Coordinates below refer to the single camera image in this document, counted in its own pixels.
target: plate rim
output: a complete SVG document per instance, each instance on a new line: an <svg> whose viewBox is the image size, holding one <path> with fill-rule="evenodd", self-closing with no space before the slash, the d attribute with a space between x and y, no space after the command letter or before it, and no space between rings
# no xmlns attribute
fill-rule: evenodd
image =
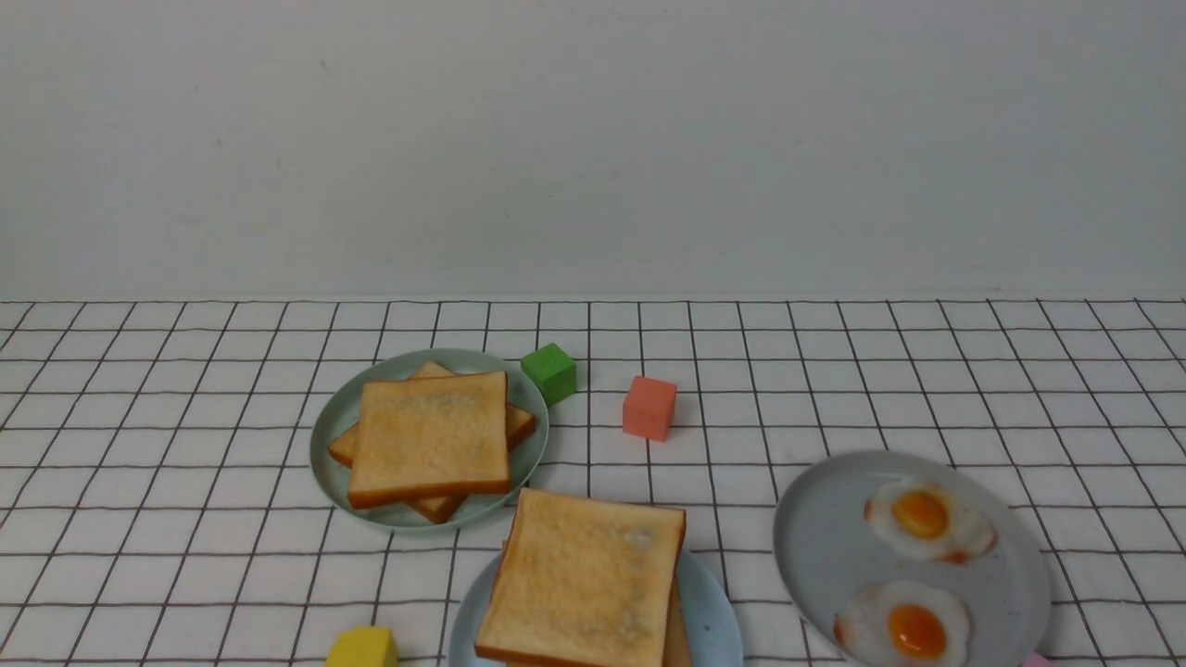
<svg viewBox="0 0 1186 667"><path fill-rule="evenodd" d="M362 516L353 508L351 508L349 506L344 506L343 503L337 502L333 498L333 496L330 494L330 491L325 488L325 484L321 482L321 478L318 476L317 469L313 465L314 457L319 456L319 453L318 453L319 450L329 447L327 444L325 445L325 447L319 447L318 446L318 434L320 432L323 432L323 431L325 431L325 430L329 428L329 426L327 426L327 424L325 424L325 421L329 419L327 411L330 409L330 406L334 405L336 402L339 402L339 400L347 394L347 392L346 392L347 387L350 387L356 381L358 381L359 377L362 377L363 375L365 375L366 373L374 370L375 368L377 368L380 366L388 364L388 363L398 363L401 361L408 361L409 357L410 358L415 358L415 357L421 357L421 356L426 357L426 361L436 361L435 358L433 358L435 355L446 355L447 356L447 355L453 355L453 354L472 355L472 356L476 356L476 357L484 357L484 361L487 361L492 366L497 367L495 370L505 370L508 374L522 375L524 379L527 379L525 385L528 387L530 387L528 389L529 393L531 393L534 395L534 398L538 400L538 405L546 407L546 409L543 411L542 414L540 414L540 413L537 413L535 411L530 411L531 414L534 414L535 419L536 419L536 431L530 437L531 438L542 437L543 444L540 446L540 453L538 453L538 456L535 457L535 460L531 462L531 466L530 466L530 469L528 469L527 475L524 475L523 478L517 484L512 483L511 484L511 489L509 491L506 491L505 494L503 494L500 497L498 497L498 500L496 500L493 502L490 502L486 507L482 508L480 510L477 510L477 512L474 512L474 513L472 513L472 514L470 514L470 515L467 515L467 516L465 516L463 519L449 519L448 521L446 521L444 523L432 523L432 522L429 522L429 523L427 523L425 526L393 526L393 525L389 525L389 523L383 523L383 522L375 521L372 519L368 519L365 516ZM548 450L548 442L550 439L550 430L551 430L551 420L550 420L549 409L547 409L547 405L548 404L547 404L547 401L543 400L543 394L540 392L540 388L536 387L535 382L533 382L531 379L528 377L527 374L522 371L522 369L516 368L515 364L511 363L510 361L504 360L502 357L497 357L495 355L491 355L490 352L485 352L485 351L482 351L482 350L466 349L466 348L423 348L423 349L420 349L420 350L413 350L413 351L398 354L398 355L395 355L393 357L388 357L385 360L377 361L377 362L368 366L366 368L359 370L358 373L356 373L355 375L352 375L349 380L346 380L345 382L343 382L342 386L338 387L337 390L334 390L333 394L330 395L329 400L325 401L325 405L321 406L321 409L317 414L317 420L313 421L313 426L312 426L312 428L310 428L310 434L308 434L308 457L310 457L308 470L310 470L310 474L313 476L313 482L317 484L318 490L321 491L321 495L324 495L325 498L327 501L330 501L330 503L334 508L337 508L338 510L345 513L347 516L350 516L355 521L359 521L359 522L362 522L362 523L364 523L364 525L366 525L366 526L369 526L371 528L375 528L375 529L378 529L378 531L389 532L389 533L396 533L396 534L401 534L401 535L423 535L423 536L434 535L434 534L441 534L441 533L445 533L445 532L448 532L448 531L454 531L454 529L461 528L463 526L470 526L470 525L476 523L478 521L489 519L491 515L496 514L500 508L505 507L506 503L510 502L510 500L512 497L515 497L515 495L519 491L519 489L522 489L528 483L528 481L531 479L531 476L535 475L536 470L540 469L540 463L543 462L543 456L544 456L544 453ZM491 497L496 496L496 494L480 494L480 495L491 496Z"/></svg>
<svg viewBox="0 0 1186 667"><path fill-rule="evenodd" d="M502 563L502 560L503 560L503 552L498 551L497 553L495 553L493 558L490 559L490 563L487 563L482 568L482 571L478 573L478 576L474 577L473 583L470 584L470 589L465 591L465 596L461 598L461 603L458 604L457 612L453 615L454 623L453 623L452 629L449 630L448 646L446 647L448 649L448 655L446 658L446 660L447 660L446 667L463 667L458 662L460 660L460 658L457 658L457 652L453 650L453 644L457 643L457 641L459 641L458 640L458 624L457 624L455 621L461 617L461 614L470 605L473 605L473 604L485 604L489 608L489 605L490 605L490 601L489 599L476 601L476 591L477 591L478 584L484 578L486 578L487 576L489 577L493 577L493 574L491 573L491 571L493 570L495 572L497 572L498 564ZM725 604L722 605L722 608L727 608L729 610L729 612L727 615L727 617L729 620L729 628L728 628L728 630L732 631L733 636L737 639L738 648L741 652L740 654L738 654L735 656L735 665L738 667L745 665L745 636L741 634L741 624L740 624L740 622L738 622L737 609L733 608L733 601L729 599L729 596L725 593L725 587L716 579L716 576L713 574L713 571L707 565L704 565L703 563L701 563L700 559L696 558L696 554L693 553L689 548L681 547L681 550L680 550L680 558L676 560L676 572L678 572L678 570L680 570L680 564L682 564L684 561L687 561L689 564L688 565L689 567L695 568L697 571L697 573L700 576L702 576L704 579L712 582L713 583L713 589L716 591L716 593L719 595L719 597L725 601Z"/></svg>
<svg viewBox="0 0 1186 667"><path fill-rule="evenodd" d="M1012 534L1015 534L1015 535L1019 536L1019 540L1022 542L1019 546L1022 550L1025 550L1027 552L1033 552L1033 554L1037 555L1037 560L1035 561L1039 564L1039 567L1037 568L1037 573L1038 573L1039 579L1040 579L1040 585L1038 586L1040 590L1034 590L1032 592L1032 595L1031 595L1031 599L1040 598L1039 602L1040 602L1040 606L1041 606L1041 611L1040 611L1041 618L1040 618L1040 623L1033 623L1033 624L1031 624L1031 627L1035 628L1035 630L1033 631L1032 636L1027 637L1027 640L1026 640L1026 642L1024 644L1026 647L1026 653L1033 653L1034 650L1037 650L1038 649L1038 644L1041 643L1042 636L1045 636L1046 629L1050 625L1050 615L1051 615L1052 602L1053 602L1052 601L1053 596L1052 596L1052 589L1051 589L1051 582L1050 582L1050 573L1046 571L1045 563L1042 563L1042 560L1041 560L1041 548L1040 548L1038 541L1034 540L1033 535L1031 535L1025 529L1025 526L1021 525L1020 520L1018 520L1015 516L1013 516L1013 510L1008 507L1008 504L1006 504L1000 498L997 498L996 494L989 491L987 488L984 488L983 484L981 484L981 483L976 482L975 479L971 479L970 477L963 475L962 472L959 472L958 469L956 469L952 465L939 463L937 460L932 460L930 458L920 457L920 456L917 456L917 455L910 455L910 453L895 452L895 451L867 450L867 451L855 451L855 452L846 452L846 453L841 453L841 455L829 456L829 457L825 457L825 458L823 458L821 460L817 460L816 463L812 463L811 465L808 465L803 470L803 472L801 472L798 476L796 476L793 479L791 479L791 482L788 483L782 489L779 498L778 498L778 504L774 508L774 520L773 520L772 531L771 531L771 538L772 538L772 541L773 541L773 544L772 544L772 555L774 558L774 565L778 567L778 576L779 576L779 579L783 582L783 587L786 589L786 593L788 593L788 596L790 596L790 599L791 599L791 605L795 608L795 611L799 616L799 618L802 618L803 622L808 624L808 627L812 628L816 631L816 634L818 634L821 636L821 639L823 639L825 642L828 642L828 646L830 646L833 649L835 649L836 652L839 652L840 655L842 655L846 660L848 660L853 665L862 665L862 666L865 665L865 662L860 661L859 659L856 659L855 656L853 656L850 653L848 653L847 650L844 650L843 648L841 648L840 646L837 646L836 642L833 641L831 636L828 634L828 631L827 631L828 629L827 628L820 628L810 618L808 618L808 616L804 614L803 606L801 605L799 601L796 598L795 592L792 590L793 586L791 585L791 582L796 580L796 579L795 579L795 577L792 577L792 574L790 572L788 572L788 567L783 563L784 558L780 557L780 554L783 554L783 552L785 552L785 548L786 548L786 547L782 546L782 542L784 542L785 540L783 540L780 538L785 533L785 523L786 523L786 520L788 520L786 515L790 513L790 508L792 506L792 502L789 501L788 498L793 497L793 495L795 495L792 493L793 489L796 487L798 487L798 485L808 483L808 481L810 481L809 474L812 474L812 476L818 476L821 468L828 468L830 465L840 465L841 463L837 463L837 462L844 462L844 460L850 460L850 459L857 459L857 460L860 460L860 459L873 459L873 460L885 459L885 460L890 460L890 462L907 463L910 465L922 465L924 468L942 469L942 470L945 471L945 474L957 475L963 483L965 483L965 484L968 484L970 487L976 488L980 493L982 493L983 495L986 495L991 503L997 504L999 506L997 509L1003 509L1005 510L1005 514L1009 517L1008 519L1009 532Z"/></svg>

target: fried egg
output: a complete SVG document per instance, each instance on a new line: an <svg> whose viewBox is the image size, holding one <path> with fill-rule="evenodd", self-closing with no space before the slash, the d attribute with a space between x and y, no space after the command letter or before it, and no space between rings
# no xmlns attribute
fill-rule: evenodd
<svg viewBox="0 0 1186 667"><path fill-rule="evenodd" d="M865 503L873 534L899 557L962 564L988 553L996 531L978 509L930 481L888 482Z"/></svg>
<svg viewBox="0 0 1186 667"><path fill-rule="evenodd" d="M971 620L948 591L899 580L861 589L833 631L841 648L869 667L962 667Z"/></svg>

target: egg yolk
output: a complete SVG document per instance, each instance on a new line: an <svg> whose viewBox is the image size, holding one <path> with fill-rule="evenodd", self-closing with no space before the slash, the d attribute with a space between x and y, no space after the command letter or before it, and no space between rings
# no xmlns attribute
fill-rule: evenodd
<svg viewBox="0 0 1186 667"><path fill-rule="evenodd" d="M890 636L906 658L935 660L948 648L939 618L925 606L904 604L890 612Z"/></svg>
<svg viewBox="0 0 1186 667"><path fill-rule="evenodd" d="M906 491L893 503L893 517L920 540L933 540L948 529L948 508L935 494L919 489Z"/></svg>

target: yellow cube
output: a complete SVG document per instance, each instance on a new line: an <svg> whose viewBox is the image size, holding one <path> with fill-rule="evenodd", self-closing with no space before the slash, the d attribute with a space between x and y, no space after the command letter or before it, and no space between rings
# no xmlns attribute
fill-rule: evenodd
<svg viewBox="0 0 1186 667"><path fill-rule="evenodd" d="M325 667L395 667L398 660L391 630L365 625L338 635Z"/></svg>

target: toy block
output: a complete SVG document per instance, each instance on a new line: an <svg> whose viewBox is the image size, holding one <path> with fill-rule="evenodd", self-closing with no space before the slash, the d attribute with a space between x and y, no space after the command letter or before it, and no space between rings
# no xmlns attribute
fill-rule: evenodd
<svg viewBox="0 0 1186 667"><path fill-rule="evenodd" d="M391 630L363 625L346 630L330 647L326 667L395 667L400 648Z"/></svg>
<svg viewBox="0 0 1186 667"><path fill-rule="evenodd" d="M576 393L576 362L555 343L523 357L519 368L540 388L549 407Z"/></svg>
<svg viewBox="0 0 1186 667"><path fill-rule="evenodd" d="M652 377L635 377L621 404L621 430L631 436L667 440L675 417L675 385Z"/></svg>

